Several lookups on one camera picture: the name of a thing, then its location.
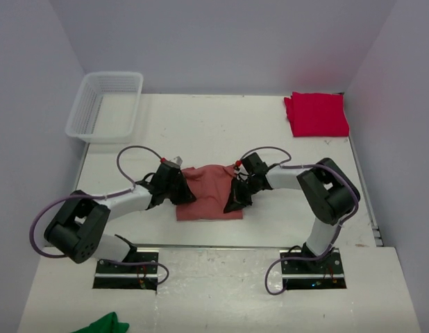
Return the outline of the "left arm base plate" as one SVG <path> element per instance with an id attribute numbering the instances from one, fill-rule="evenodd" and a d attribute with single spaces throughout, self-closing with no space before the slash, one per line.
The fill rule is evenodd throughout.
<path id="1" fill-rule="evenodd" d="M 92 288 L 157 291 L 158 282 L 156 265 L 121 266 L 100 259 L 96 264 Z"/>

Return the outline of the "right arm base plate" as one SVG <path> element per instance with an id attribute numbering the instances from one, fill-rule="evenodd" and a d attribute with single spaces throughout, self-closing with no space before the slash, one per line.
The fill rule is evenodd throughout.
<path id="1" fill-rule="evenodd" d="M 280 263 L 282 281 L 287 291 L 345 289 L 347 287 L 338 249 L 334 249 L 321 261 L 306 262 L 287 259 L 287 257 L 298 257 L 301 254 L 299 247 L 280 251 L 280 258 L 283 258 Z"/>

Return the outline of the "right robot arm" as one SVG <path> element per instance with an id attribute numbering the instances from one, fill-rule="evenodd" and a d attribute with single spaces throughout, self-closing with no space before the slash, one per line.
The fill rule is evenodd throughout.
<path id="1" fill-rule="evenodd" d="M 265 163 L 253 152 L 236 165 L 243 168 L 231 181 L 224 213 L 252 205 L 252 195 L 265 190 L 293 189 L 303 192 L 315 216 L 311 233 L 302 246 L 303 267 L 320 271 L 327 263 L 344 222 L 356 214 L 361 195 L 334 160 L 325 157 L 315 164 L 286 166 Z"/>

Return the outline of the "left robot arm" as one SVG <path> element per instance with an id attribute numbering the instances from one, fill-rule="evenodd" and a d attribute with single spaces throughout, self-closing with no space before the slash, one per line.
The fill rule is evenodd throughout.
<path id="1" fill-rule="evenodd" d="M 167 199 L 174 205 L 196 200 L 180 166 L 171 161 L 161 162 L 156 172 L 116 194 L 91 196 L 75 191 L 48 224 L 44 238 L 77 264 L 89 258 L 102 259 L 127 273 L 137 263 L 135 247 L 124 237 L 106 234 L 107 223 L 150 210 Z"/>

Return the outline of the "salmon pink t shirt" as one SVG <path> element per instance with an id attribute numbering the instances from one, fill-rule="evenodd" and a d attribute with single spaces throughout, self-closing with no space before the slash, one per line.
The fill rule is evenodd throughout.
<path id="1" fill-rule="evenodd" d="M 205 165 L 182 170 L 196 200 L 176 207 L 177 221 L 241 220 L 241 209 L 224 213 L 230 194 L 231 180 L 235 176 L 233 165 Z"/>

